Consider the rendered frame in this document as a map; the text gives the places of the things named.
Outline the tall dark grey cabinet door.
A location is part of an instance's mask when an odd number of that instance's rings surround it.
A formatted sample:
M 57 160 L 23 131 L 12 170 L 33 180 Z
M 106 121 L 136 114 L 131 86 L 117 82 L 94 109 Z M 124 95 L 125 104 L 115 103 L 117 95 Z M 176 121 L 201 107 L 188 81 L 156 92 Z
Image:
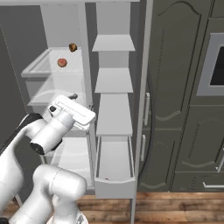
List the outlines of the tall dark grey cabinet door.
M 213 0 L 153 0 L 146 91 L 150 93 L 139 192 L 167 192 L 178 157 Z

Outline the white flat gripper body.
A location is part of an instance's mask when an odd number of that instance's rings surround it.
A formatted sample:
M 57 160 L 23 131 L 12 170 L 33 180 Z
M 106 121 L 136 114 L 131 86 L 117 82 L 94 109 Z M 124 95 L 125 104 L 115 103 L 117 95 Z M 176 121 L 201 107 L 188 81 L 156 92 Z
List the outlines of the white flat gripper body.
M 68 112 L 74 119 L 74 126 L 81 130 L 87 130 L 95 119 L 95 112 L 62 94 L 53 100 L 53 106 Z

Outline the clear glass fridge shelf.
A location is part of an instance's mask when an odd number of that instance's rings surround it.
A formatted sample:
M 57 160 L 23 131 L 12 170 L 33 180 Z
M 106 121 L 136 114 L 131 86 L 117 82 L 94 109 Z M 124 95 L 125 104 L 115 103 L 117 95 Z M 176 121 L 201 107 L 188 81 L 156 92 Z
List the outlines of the clear glass fridge shelf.
M 65 67 L 58 65 L 58 59 L 65 59 Z M 21 73 L 23 78 L 47 77 L 50 74 L 75 74 L 83 71 L 82 53 L 78 48 L 70 52 L 66 47 L 50 47 L 43 51 L 27 68 Z
M 46 106 L 58 95 L 77 94 L 76 101 L 86 106 L 86 94 L 83 73 L 54 73 L 32 97 L 29 106 Z

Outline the white open fridge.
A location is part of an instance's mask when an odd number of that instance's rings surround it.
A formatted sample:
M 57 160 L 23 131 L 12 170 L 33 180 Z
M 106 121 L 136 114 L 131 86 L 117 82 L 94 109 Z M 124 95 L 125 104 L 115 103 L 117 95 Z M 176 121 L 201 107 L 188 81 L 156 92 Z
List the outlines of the white open fridge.
M 40 8 L 46 39 L 44 51 L 50 47 L 69 49 L 71 43 L 81 49 L 87 103 L 85 107 L 96 114 L 96 121 L 90 124 L 88 129 L 71 129 L 60 147 L 47 153 L 43 160 L 79 173 L 87 180 L 88 188 L 94 194 L 98 144 L 96 129 L 101 99 L 101 93 L 95 92 L 98 72 L 100 68 L 129 69 L 133 92 L 126 94 L 129 97 L 131 116 L 137 49 L 135 47 L 134 52 L 93 52 L 93 46 L 98 35 L 131 36 L 131 6 L 135 6 L 132 0 L 80 0 L 70 4 L 44 4 Z M 31 99 L 52 74 L 39 77 L 43 82 L 40 87 L 35 88 Z

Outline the light grey fridge door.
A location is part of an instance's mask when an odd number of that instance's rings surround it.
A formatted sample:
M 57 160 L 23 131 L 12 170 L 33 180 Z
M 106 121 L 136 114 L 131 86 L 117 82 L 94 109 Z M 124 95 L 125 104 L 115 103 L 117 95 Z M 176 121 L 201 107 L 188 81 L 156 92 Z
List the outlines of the light grey fridge door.
M 134 159 L 134 195 L 129 200 L 129 224 L 135 223 L 135 211 L 137 202 L 137 183 L 141 151 L 141 135 L 144 119 L 145 89 L 148 73 L 148 59 L 151 38 L 153 0 L 140 0 L 138 6 L 131 6 L 131 13 L 137 11 L 136 22 L 131 16 L 130 22 L 135 24 L 135 28 L 130 29 L 131 37 L 135 40 L 136 63 L 134 79 L 133 104 L 131 106 L 133 136 L 132 151 Z

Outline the dark grey cabinet drawer front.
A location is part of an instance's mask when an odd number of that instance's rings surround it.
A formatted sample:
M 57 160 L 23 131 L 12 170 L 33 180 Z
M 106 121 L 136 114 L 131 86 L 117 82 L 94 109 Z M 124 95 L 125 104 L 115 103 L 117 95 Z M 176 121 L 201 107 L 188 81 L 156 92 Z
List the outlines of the dark grey cabinet drawer front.
M 224 185 L 224 172 L 179 172 L 174 175 L 171 186 L 172 192 L 196 192 L 216 193 L 224 192 L 224 189 L 206 189 L 202 182 L 207 185 Z

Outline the silver built-in oven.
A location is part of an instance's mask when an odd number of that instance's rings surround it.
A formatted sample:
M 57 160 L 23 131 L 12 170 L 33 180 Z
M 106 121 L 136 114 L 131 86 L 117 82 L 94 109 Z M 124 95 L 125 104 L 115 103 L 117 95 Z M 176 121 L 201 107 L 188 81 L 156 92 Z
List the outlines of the silver built-in oven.
M 224 33 L 211 33 L 197 96 L 224 95 Z

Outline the white freezer drawer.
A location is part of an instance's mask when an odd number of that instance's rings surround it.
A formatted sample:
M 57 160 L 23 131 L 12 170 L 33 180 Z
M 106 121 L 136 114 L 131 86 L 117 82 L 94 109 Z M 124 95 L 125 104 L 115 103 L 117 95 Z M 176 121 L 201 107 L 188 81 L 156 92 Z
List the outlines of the white freezer drawer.
M 97 199 L 133 199 L 133 155 L 129 136 L 99 136 L 94 172 Z

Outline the small dark grey cabinet door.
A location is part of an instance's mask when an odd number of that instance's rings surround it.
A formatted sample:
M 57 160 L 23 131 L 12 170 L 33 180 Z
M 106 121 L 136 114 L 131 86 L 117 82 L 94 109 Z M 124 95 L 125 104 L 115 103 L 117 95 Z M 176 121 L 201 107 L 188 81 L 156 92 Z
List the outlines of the small dark grey cabinet door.
M 224 0 L 213 0 L 212 18 L 224 18 Z

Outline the dark grey fridge door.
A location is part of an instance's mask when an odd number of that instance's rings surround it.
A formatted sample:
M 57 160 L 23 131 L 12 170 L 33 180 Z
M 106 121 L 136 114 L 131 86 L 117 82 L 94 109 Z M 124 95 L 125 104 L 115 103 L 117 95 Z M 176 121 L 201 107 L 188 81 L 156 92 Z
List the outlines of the dark grey fridge door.
M 0 6 L 0 145 L 27 112 L 21 73 L 40 54 L 41 29 L 38 6 Z

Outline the white freezer shelf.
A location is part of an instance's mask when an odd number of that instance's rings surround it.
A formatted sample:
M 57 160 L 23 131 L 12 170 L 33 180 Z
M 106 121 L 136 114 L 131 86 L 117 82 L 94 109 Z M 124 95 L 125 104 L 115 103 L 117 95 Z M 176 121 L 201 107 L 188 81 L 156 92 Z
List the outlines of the white freezer shelf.
M 134 52 L 135 47 L 129 34 L 98 35 L 93 52 Z
M 132 136 L 127 94 L 101 94 L 96 135 L 98 137 Z
M 133 87 L 128 68 L 100 68 L 98 72 L 95 92 L 109 93 L 132 93 Z

